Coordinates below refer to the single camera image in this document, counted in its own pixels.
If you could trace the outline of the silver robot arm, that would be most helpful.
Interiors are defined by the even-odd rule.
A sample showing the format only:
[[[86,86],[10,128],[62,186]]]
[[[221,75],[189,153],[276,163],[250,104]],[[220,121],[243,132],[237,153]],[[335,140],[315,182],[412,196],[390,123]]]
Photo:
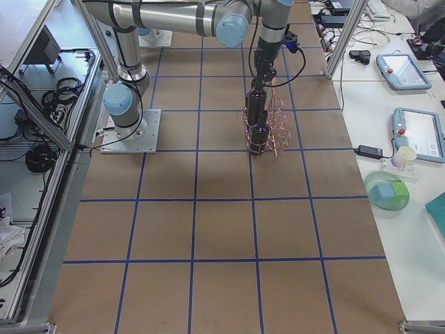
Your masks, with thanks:
[[[145,80],[138,29],[161,29],[216,38],[227,48],[243,44],[250,22],[261,18],[254,78],[272,80],[278,51],[285,43],[292,1],[84,1],[86,10],[111,27],[118,49],[118,75],[127,82]]]
[[[138,29],[114,28],[118,51],[118,79],[105,90],[104,106],[122,141],[139,140],[146,128],[143,120],[143,94],[149,86],[149,72],[142,64]]]

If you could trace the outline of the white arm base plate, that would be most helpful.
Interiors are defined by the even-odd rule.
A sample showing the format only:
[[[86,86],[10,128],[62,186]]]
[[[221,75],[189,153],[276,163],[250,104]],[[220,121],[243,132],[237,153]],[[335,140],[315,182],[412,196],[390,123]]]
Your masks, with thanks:
[[[172,35],[172,31],[161,29],[139,29],[139,46],[141,48],[170,48]]]
[[[104,132],[102,146],[99,148],[104,154],[136,154],[155,153],[161,121],[160,109],[145,109],[143,120],[130,128],[116,127],[111,116],[108,117],[107,127],[111,130]]]

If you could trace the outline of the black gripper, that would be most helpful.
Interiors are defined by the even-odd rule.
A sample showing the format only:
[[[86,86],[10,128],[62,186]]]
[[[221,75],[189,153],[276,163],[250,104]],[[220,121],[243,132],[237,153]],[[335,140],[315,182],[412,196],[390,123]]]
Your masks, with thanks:
[[[274,61],[280,47],[281,42],[267,42],[263,38],[258,39],[257,48],[254,51],[255,79],[258,82],[270,82],[277,75]]]

